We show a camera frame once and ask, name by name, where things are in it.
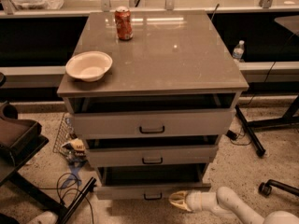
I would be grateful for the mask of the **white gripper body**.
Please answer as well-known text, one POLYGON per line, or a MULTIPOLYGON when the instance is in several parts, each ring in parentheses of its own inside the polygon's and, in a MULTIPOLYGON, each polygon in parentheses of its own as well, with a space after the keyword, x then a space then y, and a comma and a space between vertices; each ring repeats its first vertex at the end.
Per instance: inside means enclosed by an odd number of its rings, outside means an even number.
POLYGON ((189 211, 211 211, 217 206, 215 192, 190 191, 185 197, 185 203, 189 211))

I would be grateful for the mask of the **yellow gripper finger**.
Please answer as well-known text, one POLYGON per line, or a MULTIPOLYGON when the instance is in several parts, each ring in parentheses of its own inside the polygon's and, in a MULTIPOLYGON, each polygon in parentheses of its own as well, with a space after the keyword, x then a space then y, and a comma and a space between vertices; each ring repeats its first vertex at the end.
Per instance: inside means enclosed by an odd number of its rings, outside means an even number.
POLYGON ((172 202, 184 201, 188 194, 189 194, 189 192, 187 190, 180 190, 175 193, 172 193, 169 196, 169 200, 172 202))
POLYGON ((171 202, 171 204, 181 210, 185 210, 188 212, 192 211, 192 209, 185 202, 171 202))

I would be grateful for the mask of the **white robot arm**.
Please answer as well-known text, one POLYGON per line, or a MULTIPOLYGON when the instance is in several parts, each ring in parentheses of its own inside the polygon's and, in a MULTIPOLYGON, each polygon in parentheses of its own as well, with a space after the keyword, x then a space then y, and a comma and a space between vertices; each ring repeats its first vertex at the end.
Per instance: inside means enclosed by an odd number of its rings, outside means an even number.
POLYGON ((299 217, 285 211, 262 217, 227 187, 216 192, 180 190, 169 196, 169 202, 188 212, 208 211, 217 217, 237 217, 242 224, 299 224, 299 217))

